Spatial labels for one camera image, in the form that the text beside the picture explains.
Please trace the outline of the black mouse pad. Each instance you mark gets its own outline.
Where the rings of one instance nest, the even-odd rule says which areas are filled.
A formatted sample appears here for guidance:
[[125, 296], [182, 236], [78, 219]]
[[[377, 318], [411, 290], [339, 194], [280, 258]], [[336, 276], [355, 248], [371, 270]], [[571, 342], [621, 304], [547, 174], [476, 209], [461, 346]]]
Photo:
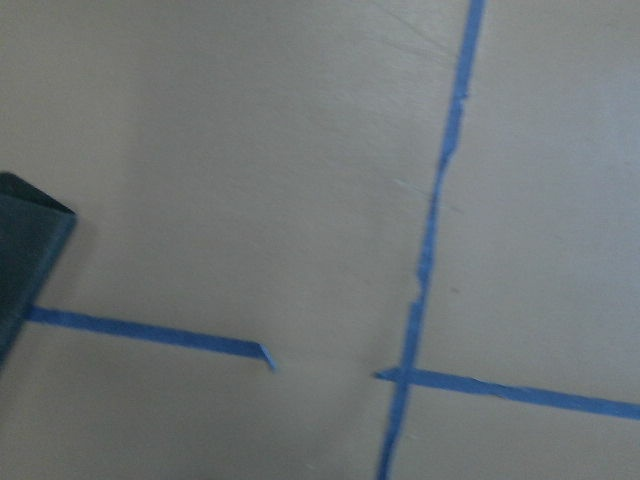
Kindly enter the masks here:
[[1, 174], [1, 359], [16, 341], [77, 222], [76, 213], [10, 172]]

